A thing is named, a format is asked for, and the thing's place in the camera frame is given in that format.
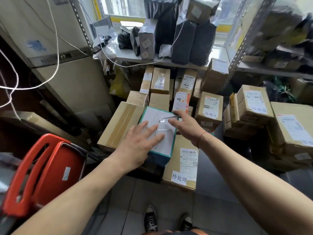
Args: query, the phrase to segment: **black sneaker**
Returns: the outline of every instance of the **black sneaker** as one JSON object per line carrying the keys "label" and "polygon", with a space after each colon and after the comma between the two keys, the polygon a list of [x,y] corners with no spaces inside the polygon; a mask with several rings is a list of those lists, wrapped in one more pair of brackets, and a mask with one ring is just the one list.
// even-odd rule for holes
{"label": "black sneaker", "polygon": [[193,221],[188,213],[184,213],[179,221],[179,231],[189,231],[193,228]]}
{"label": "black sneaker", "polygon": [[145,231],[147,232],[157,232],[157,218],[156,218],[156,212],[155,209],[152,207],[152,205],[149,205],[145,212],[144,217],[144,226]]}

